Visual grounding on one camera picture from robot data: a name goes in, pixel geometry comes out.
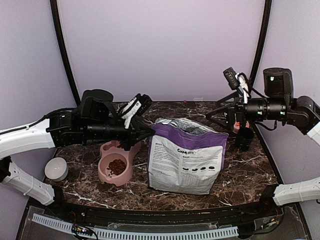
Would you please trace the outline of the purple white pet food bag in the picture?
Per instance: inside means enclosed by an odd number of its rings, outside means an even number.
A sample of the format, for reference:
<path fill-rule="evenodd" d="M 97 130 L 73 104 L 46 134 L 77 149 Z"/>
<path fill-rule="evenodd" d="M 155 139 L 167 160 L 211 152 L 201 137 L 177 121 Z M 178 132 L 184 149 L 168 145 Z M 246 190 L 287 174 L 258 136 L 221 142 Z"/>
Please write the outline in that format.
<path fill-rule="evenodd" d="M 149 139 L 148 185 L 158 191 L 208 195 L 224 168 L 228 133 L 187 118 L 158 118 Z"/>

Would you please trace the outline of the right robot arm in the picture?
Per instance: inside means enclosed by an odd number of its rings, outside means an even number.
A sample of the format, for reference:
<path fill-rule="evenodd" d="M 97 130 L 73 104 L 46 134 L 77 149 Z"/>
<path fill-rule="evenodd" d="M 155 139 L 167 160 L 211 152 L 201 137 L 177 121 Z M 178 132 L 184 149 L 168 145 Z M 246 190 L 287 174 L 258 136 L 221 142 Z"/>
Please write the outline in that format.
<path fill-rule="evenodd" d="M 320 107 L 308 96 L 259 97 L 251 98 L 246 103 L 236 98 L 207 113 L 205 117 L 227 130 L 232 130 L 234 124 L 239 123 L 238 133 L 247 139 L 251 137 L 246 128 L 247 122 L 262 126 L 264 121 L 274 121 L 312 140 L 316 145 L 320 143 Z M 300 182 L 272 184 L 261 194 L 260 202 L 255 205 L 255 213 L 266 217 L 276 206 L 319 200 L 318 176 Z"/>

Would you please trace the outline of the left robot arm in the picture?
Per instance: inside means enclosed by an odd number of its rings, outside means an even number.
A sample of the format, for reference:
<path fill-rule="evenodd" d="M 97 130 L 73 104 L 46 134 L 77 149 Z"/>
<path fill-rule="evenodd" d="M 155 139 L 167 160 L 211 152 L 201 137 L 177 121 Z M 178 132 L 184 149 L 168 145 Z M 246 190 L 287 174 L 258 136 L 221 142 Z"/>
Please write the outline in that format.
<path fill-rule="evenodd" d="M 154 135 L 154 130 L 133 118 L 129 126 L 123 119 L 94 120 L 75 116 L 71 111 L 58 111 L 27 125 L 0 133 L 0 182 L 20 191 L 67 218 L 70 206 L 63 201 L 62 191 L 23 171 L 11 159 L 12 155 L 37 149 L 53 149 L 88 141 L 106 143 L 119 141 L 129 151 L 141 140 Z"/>

